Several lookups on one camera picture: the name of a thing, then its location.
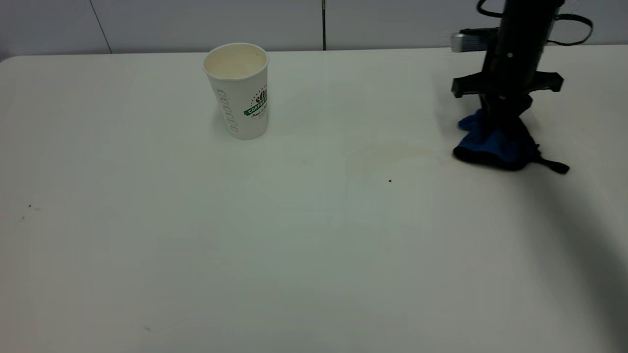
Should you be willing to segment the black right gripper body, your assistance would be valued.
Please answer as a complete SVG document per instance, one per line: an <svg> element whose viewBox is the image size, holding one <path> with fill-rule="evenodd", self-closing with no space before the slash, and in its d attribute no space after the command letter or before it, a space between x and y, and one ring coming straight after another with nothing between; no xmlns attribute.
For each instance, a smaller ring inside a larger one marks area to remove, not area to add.
<svg viewBox="0 0 628 353"><path fill-rule="evenodd" d="M473 94L524 95L559 92L564 79L538 71L562 0L507 0L499 27L462 29L451 36L455 53L485 51L480 72L453 80L456 98Z"/></svg>

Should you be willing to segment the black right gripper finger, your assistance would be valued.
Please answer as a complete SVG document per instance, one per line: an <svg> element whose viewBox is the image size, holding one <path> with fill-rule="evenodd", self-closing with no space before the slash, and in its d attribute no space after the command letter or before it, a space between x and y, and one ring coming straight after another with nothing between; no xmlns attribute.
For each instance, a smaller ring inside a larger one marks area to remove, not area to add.
<svg viewBox="0 0 628 353"><path fill-rule="evenodd" d="M505 127L507 129L527 129L521 115L532 106L529 94L509 95L505 97Z"/></svg>
<svg viewBox="0 0 628 353"><path fill-rule="evenodd" d="M482 135L492 135L501 130L504 107L507 97L503 95L480 95L481 114L479 119Z"/></svg>

